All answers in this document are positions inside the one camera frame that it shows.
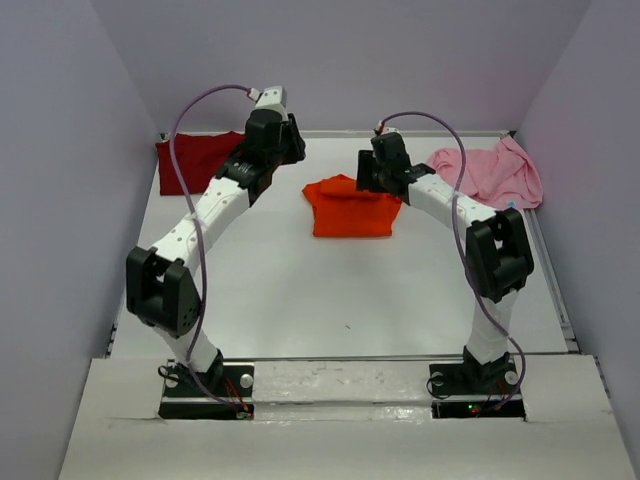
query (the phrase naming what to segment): white platform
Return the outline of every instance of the white platform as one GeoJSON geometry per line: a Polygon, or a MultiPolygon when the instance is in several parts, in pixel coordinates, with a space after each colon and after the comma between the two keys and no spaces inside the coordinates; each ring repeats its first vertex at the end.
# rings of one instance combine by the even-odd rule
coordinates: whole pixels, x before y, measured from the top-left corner
{"type": "MultiPolygon", "coordinates": [[[[465,137],[492,148],[498,137],[465,137]]],[[[308,138],[307,159],[280,168],[271,188],[209,253],[205,331],[227,358],[309,358],[460,354],[473,315],[453,235],[403,206],[391,238],[317,239],[302,188],[339,173],[355,177],[369,138],[308,138]]],[[[445,136],[405,138],[414,163],[454,147],[445,136]]],[[[150,246],[186,212],[160,197],[154,179],[139,244],[150,246]]],[[[512,332],[526,352],[566,352],[537,253],[514,310],[512,332]]],[[[171,356],[125,309],[112,356],[171,356]]]]}
{"type": "Polygon", "coordinates": [[[167,421],[160,361],[93,362],[60,480],[634,479],[591,357],[528,357],[527,422],[432,419],[428,362],[282,361],[254,421],[167,421]]]}

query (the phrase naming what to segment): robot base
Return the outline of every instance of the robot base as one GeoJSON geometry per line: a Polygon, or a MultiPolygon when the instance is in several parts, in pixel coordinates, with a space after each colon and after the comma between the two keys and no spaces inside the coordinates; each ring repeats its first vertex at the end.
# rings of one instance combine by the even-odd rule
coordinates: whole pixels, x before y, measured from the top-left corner
{"type": "Polygon", "coordinates": [[[462,363],[437,363],[429,366],[427,389],[437,399],[450,396],[509,395],[518,379],[509,354],[480,365],[464,349],[462,363]]]}
{"type": "Polygon", "coordinates": [[[246,420],[253,418],[254,367],[251,364],[225,363],[222,377],[211,393],[236,405],[236,409],[208,398],[195,384],[186,367],[175,364],[165,377],[158,415],[166,420],[246,420]],[[242,399],[229,396],[229,382],[242,399]]]}

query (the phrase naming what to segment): white table surface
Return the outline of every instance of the white table surface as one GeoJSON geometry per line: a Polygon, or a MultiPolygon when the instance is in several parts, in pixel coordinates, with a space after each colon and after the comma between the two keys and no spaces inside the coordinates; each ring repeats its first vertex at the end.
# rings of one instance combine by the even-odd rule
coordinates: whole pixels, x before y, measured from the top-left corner
{"type": "MultiPolygon", "coordinates": [[[[466,137],[492,148],[498,137],[466,137]]],[[[405,138],[413,163],[446,137],[405,138]]],[[[207,256],[209,305],[204,329],[228,358],[359,357],[460,354],[473,315],[450,230],[403,206],[385,239],[318,239],[302,196],[312,182],[355,178],[368,138],[310,138],[302,163],[281,167],[271,188],[207,256]]],[[[139,245],[164,236],[186,212],[181,197],[160,197],[154,179],[139,245]]],[[[534,249],[536,269],[514,309],[513,336],[526,352],[566,352],[558,316],[534,249]]],[[[115,358],[170,357],[153,331],[126,309],[115,358]]]]}

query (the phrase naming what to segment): black mounting plate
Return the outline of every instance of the black mounting plate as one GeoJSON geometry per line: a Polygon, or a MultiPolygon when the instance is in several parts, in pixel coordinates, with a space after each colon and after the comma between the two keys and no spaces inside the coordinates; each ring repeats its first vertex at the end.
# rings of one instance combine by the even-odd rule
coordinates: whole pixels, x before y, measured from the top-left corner
{"type": "Polygon", "coordinates": [[[469,382],[464,380],[463,368],[462,363],[433,363],[429,365],[429,390],[433,396],[497,395],[501,393],[498,382],[502,385],[505,394],[508,395],[513,391],[513,385],[505,379],[505,375],[513,375],[513,373],[509,372],[516,373],[516,367],[513,362],[509,362],[505,366],[505,371],[495,381],[475,388],[471,388],[469,382]]]}

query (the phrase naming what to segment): cable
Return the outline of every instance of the cable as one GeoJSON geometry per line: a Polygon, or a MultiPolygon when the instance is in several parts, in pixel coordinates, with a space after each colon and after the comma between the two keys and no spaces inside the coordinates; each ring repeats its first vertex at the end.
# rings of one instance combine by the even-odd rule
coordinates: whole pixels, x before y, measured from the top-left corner
{"type": "Polygon", "coordinates": [[[471,269],[469,267],[469,264],[467,263],[467,259],[464,256],[464,249],[462,248],[462,240],[460,240],[460,227],[458,225],[458,218],[456,214],[458,211],[458,194],[460,193],[460,185],[462,185],[462,178],[464,177],[465,171],[467,169],[467,153],[464,149],[464,145],[462,144],[462,140],[460,139],[460,136],[447,122],[445,122],[444,120],[441,120],[435,115],[431,115],[425,112],[410,110],[406,112],[394,113],[393,115],[389,115],[388,117],[383,119],[378,124],[374,132],[376,134],[379,134],[380,132],[382,132],[382,129],[384,128],[384,126],[389,120],[393,120],[394,118],[399,118],[399,117],[407,117],[407,116],[425,117],[439,123],[446,130],[449,131],[449,133],[453,136],[453,138],[457,142],[458,147],[460,147],[460,155],[462,157],[462,162],[460,165],[460,173],[458,174],[458,179],[456,180],[456,184],[453,187],[453,200],[451,202],[451,225],[453,228],[453,236],[456,242],[456,249],[458,250],[458,256],[460,257],[460,261],[462,262],[462,265],[464,267],[464,273],[465,273],[465,277],[467,278],[467,282],[471,286],[471,290],[473,290],[473,295],[476,298],[476,302],[478,302],[478,305],[480,305],[480,309],[482,310],[482,313],[484,313],[485,317],[487,317],[487,319],[492,323],[492,325],[504,337],[506,337],[507,340],[509,340],[509,342],[511,342],[511,345],[513,345],[514,348],[518,351],[518,355],[520,355],[520,359],[522,361],[520,376],[518,377],[518,381],[516,382],[516,384],[513,386],[513,390],[511,391],[511,393],[506,398],[500,400],[500,402],[498,402],[496,405],[491,407],[491,410],[498,410],[505,403],[509,402],[520,391],[520,386],[522,385],[525,373],[527,371],[527,361],[524,356],[524,351],[522,350],[518,342],[516,342],[511,335],[509,335],[509,332],[505,330],[505,328],[502,325],[500,325],[500,323],[493,317],[493,315],[491,315],[491,312],[487,309],[487,306],[484,304],[484,301],[482,300],[482,296],[480,295],[480,290],[478,289],[478,286],[476,285],[476,283],[473,281],[473,277],[471,276],[471,269]]]}
{"type": "Polygon", "coordinates": [[[193,203],[193,200],[191,199],[191,194],[189,193],[187,182],[185,182],[184,177],[182,176],[182,172],[180,171],[180,165],[178,165],[178,159],[176,157],[176,143],[175,143],[176,134],[178,133],[178,127],[180,126],[180,122],[182,121],[182,118],[186,115],[186,113],[189,110],[191,110],[191,107],[193,107],[196,103],[198,103],[203,98],[208,97],[209,95],[217,92],[222,92],[223,90],[240,90],[245,92],[247,96],[251,95],[252,93],[249,87],[245,87],[243,85],[235,85],[235,84],[220,85],[218,87],[211,88],[204,93],[201,93],[196,98],[191,100],[191,102],[189,102],[187,106],[184,107],[182,112],[180,112],[180,115],[178,115],[178,119],[176,120],[176,123],[174,124],[173,129],[171,130],[171,136],[169,137],[169,154],[171,155],[171,163],[173,164],[173,170],[176,172],[176,177],[178,178],[178,182],[180,183],[180,188],[182,189],[184,198],[187,201],[187,206],[189,207],[189,213],[191,213],[193,217],[193,224],[195,225],[195,228],[196,228],[196,238],[198,240],[197,245],[198,245],[198,252],[200,256],[200,272],[202,274],[202,300],[200,303],[200,314],[198,315],[198,321],[196,323],[196,331],[195,331],[195,334],[193,335],[193,340],[191,341],[191,344],[187,349],[187,356],[185,358],[185,362],[187,364],[187,368],[189,369],[189,373],[191,374],[191,377],[193,377],[193,381],[196,383],[196,385],[202,391],[202,393],[204,393],[207,397],[211,398],[212,400],[215,400],[218,403],[222,403],[223,405],[227,405],[229,408],[235,409],[235,405],[233,403],[227,402],[226,400],[223,400],[222,398],[218,397],[217,395],[214,395],[209,391],[209,389],[202,383],[200,378],[198,378],[198,374],[196,373],[195,369],[193,368],[193,365],[191,364],[191,355],[193,353],[193,349],[196,345],[196,342],[198,341],[198,337],[200,336],[200,331],[202,330],[202,324],[204,323],[204,313],[207,305],[207,286],[208,286],[207,259],[206,259],[207,252],[204,246],[204,235],[202,233],[202,226],[200,225],[200,222],[198,221],[198,218],[196,215],[196,207],[193,203]]]}

